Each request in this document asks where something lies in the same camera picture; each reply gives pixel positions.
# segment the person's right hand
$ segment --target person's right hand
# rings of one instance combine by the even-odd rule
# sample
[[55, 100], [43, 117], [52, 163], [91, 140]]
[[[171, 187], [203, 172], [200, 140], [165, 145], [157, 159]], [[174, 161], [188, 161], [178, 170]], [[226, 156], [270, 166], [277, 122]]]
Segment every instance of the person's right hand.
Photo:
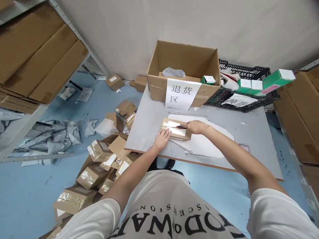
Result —
[[199, 120], [193, 120], [187, 123], [182, 123], [180, 126], [188, 128], [193, 134], [203, 134], [205, 130], [209, 127], [208, 124], [205, 124]]

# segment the white paper sign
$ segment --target white paper sign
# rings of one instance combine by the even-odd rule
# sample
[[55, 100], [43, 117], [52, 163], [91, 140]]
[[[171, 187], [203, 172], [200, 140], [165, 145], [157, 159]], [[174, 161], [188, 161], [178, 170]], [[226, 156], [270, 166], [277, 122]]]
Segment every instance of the white paper sign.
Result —
[[188, 110], [201, 83], [167, 78], [165, 107]]
[[223, 104], [229, 104], [234, 105], [236, 107], [243, 107], [246, 105], [249, 105], [255, 101], [258, 101], [257, 99], [251, 98], [249, 96], [243, 96], [239, 94], [234, 94], [232, 97], [230, 97], [228, 100], [222, 103]]
[[79, 95], [79, 98], [77, 99], [77, 101], [87, 102], [90, 96], [92, 95], [92, 93], [93, 93], [93, 89], [83, 87], [83, 90], [81, 94]]

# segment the hand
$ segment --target hand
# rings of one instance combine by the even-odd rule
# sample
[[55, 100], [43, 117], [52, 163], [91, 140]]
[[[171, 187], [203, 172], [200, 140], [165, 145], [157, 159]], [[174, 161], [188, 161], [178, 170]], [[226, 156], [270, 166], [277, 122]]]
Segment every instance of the hand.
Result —
[[209, 127], [208, 124], [205, 124], [199, 120], [193, 120], [188, 123], [182, 123], [180, 126], [188, 128], [193, 134], [203, 134], [205, 130]]
[[153, 147], [157, 147], [160, 151], [162, 151], [166, 147], [171, 134], [172, 131], [169, 129], [165, 131], [159, 131], [159, 133], [156, 135]]

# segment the chinese text sign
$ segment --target chinese text sign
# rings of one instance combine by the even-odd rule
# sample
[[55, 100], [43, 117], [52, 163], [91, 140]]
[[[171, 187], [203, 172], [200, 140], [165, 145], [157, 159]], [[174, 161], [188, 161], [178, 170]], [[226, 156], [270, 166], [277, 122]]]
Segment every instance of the chinese text sign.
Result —
[[188, 110], [201, 83], [167, 78], [165, 107]]

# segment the person's left hand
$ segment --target person's left hand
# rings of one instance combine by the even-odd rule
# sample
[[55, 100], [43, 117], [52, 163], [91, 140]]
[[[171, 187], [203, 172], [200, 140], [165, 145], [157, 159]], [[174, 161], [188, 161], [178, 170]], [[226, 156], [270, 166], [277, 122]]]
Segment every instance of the person's left hand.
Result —
[[160, 151], [162, 151], [167, 145], [167, 142], [171, 134], [172, 134], [172, 131], [170, 131], [169, 129], [165, 131], [159, 131], [159, 133], [157, 134], [155, 138], [153, 147], [157, 147]]

